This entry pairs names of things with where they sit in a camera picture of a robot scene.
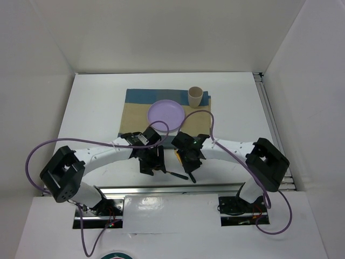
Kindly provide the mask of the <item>gold knife green handle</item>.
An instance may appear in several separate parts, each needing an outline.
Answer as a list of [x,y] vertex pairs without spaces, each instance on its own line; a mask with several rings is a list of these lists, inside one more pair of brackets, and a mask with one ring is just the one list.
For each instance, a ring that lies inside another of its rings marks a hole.
[[[182,159],[181,159],[181,157],[180,157],[180,155],[179,155],[179,153],[178,153],[178,151],[177,151],[176,149],[174,150],[174,153],[175,153],[175,155],[176,155],[176,157],[177,157],[179,163],[182,165],[182,167],[184,167],[184,166],[183,166]],[[192,181],[193,183],[196,183],[196,179],[194,178],[194,176],[192,175],[192,173],[187,173],[187,174],[188,174],[189,178],[191,179],[191,181]]]

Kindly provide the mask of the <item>gold fork green handle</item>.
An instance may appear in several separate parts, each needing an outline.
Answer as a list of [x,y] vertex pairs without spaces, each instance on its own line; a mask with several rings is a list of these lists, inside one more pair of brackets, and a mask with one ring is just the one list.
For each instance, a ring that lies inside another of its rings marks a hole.
[[187,176],[182,175],[182,174],[174,173],[174,172],[167,171],[167,170],[162,170],[160,168],[154,168],[153,170],[154,171],[162,171],[164,174],[170,174],[172,176],[175,176],[175,177],[183,179],[183,180],[189,180],[189,178]]

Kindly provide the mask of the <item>blue tan checked placemat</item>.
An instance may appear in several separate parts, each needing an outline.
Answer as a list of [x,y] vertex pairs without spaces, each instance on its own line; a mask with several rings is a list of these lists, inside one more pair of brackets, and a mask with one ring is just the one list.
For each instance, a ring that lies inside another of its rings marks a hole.
[[[121,124],[118,135],[129,132],[142,132],[149,125],[147,113],[151,105],[161,100],[172,100],[177,102],[184,109],[184,115],[194,111],[188,103],[187,90],[169,89],[128,89],[125,96]],[[209,134],[211,117],[208,113],[200,112],[189,116],[181,126],[181,132],[192,137],[198,134]]]

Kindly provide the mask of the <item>purple plate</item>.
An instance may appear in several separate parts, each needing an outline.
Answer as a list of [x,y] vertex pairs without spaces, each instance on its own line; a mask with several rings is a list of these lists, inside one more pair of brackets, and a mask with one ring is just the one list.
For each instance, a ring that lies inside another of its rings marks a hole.
[[[185,111],[183,107],[173,100],[157,101],[149,107],[147,112],[149,124],[152,124],[155,121],[164,121],[169,127],[169,132],[178,129],[184,118]],[[154,123],[152,126],[158,131],[167,131],[166,125],[162,122]]]

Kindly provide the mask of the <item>beige paper cup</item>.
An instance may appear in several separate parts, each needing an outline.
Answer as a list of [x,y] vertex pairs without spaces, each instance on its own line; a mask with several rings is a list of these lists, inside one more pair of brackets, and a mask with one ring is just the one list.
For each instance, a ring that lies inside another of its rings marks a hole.
[[191,108],[197,108],[203,98],[203,90],[200,87],[193,86],[188,89],[188,102]]

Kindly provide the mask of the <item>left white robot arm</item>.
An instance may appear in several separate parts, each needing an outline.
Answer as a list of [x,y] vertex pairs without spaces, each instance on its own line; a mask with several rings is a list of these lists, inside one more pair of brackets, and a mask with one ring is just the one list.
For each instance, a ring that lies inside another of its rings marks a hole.
[[57,203],[73,201],[86,206],[94,215],[105,215],[115,207],[97,186],[82,181],[86,174],[105,165],[136,158],[140,173],[165,172],[162,137],[152,128],[125,133],[114,141],[86,149],[59,148],[40,173],[40,178]]

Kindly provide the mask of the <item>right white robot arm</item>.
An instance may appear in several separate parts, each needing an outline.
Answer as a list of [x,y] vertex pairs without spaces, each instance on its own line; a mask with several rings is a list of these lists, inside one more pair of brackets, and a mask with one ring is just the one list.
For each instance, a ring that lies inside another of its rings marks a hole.
[[290,165],[289,160],[265,138],[255,142],[235,142],[207,134],[192,137],[179,132],[171,144],[187,174],[200,168],[202,160],[216,159],[242,165],[251,176],[235,199],[237,209],[242,212],[253,207],[258,197],[277,192]]

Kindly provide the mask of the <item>green round sticker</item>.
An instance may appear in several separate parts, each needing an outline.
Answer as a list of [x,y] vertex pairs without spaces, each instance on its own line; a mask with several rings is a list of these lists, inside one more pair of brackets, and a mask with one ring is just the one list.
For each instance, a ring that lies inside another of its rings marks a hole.
[[101,257],[101,259],[133,259],[132,256],[129,254],[123,253],[123,252],[111,252],[108,254],[105,254]]

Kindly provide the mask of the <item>aluminium front rail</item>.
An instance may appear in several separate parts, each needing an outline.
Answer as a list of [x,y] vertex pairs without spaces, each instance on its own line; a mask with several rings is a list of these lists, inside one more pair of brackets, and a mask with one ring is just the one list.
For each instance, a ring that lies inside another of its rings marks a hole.
[[237,192],[241,184],[100,188],[106,195]]

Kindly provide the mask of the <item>aluminium rail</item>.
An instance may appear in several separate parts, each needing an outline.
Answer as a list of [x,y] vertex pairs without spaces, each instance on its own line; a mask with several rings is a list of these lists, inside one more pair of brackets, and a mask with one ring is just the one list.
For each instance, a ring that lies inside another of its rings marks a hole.
[[[264,74],[261,72],[253,73],[253,78],[254,78],[254,81],[255,81],[259,96],[260,96],[261,104],[264,109],[264,113],[268,122],[268,127],[271,132],[273,143],[283,155],[286,155],[284,148],[282,146],[282,142],[281,142],[280,135],[278,132],[277,124],[275,122],[271,104],[268,99],[268,95],[264,86],[263,76]],[[282,180],[282,183],[280,185],[280,190],[281,191],[296,191],[296,186],[295,186],[294,179],[292,177],[290,169],[287,170]]]
[[237,192],[241,184],[100,188],[106,195]]

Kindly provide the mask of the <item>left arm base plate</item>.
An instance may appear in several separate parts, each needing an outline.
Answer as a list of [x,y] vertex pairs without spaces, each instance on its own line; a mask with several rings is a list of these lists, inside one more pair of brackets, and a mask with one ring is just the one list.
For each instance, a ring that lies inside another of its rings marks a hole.
[[106,208],[101,214],[82,206],[82,218],[84,229],[103,229],[106,224],[111,224],[109,229],[121,229],[123,227],[124,196],[115,196],[113,207]]

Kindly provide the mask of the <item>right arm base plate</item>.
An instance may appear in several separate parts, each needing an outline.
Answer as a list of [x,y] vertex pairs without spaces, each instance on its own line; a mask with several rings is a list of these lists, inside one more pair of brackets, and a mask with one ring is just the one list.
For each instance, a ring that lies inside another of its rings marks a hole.
[[220,196],[218,202],[222,227],[255,225],[257,220],[258,224],[270,224],[262,196],[254,203],[248,203],[237,196]]

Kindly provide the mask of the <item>aluminium right side rail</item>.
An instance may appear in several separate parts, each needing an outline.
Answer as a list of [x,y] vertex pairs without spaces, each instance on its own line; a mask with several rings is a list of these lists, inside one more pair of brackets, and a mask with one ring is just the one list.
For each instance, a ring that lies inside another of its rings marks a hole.
[[[261,104],[264,109],[264,113],[268,122],[268,127],[271,132],[273,143],[283,155],[286,155],[284,148],[282,146],[282,142],[281,142],[280,135],[278,132],[277,124],[275,122],[271,104],[268,99],[268,95],[264,86],[263,76],[264,74],[261,72],[253,73],[253,78],[254,78],[254,81],[255,81],[259,96],[260,96]],[[294,179],[292,177],[290,169],[287,170],[282,180],[282,183],[280,185],[280,190],[281,191],[296,191],[296,186],[295,186]]]

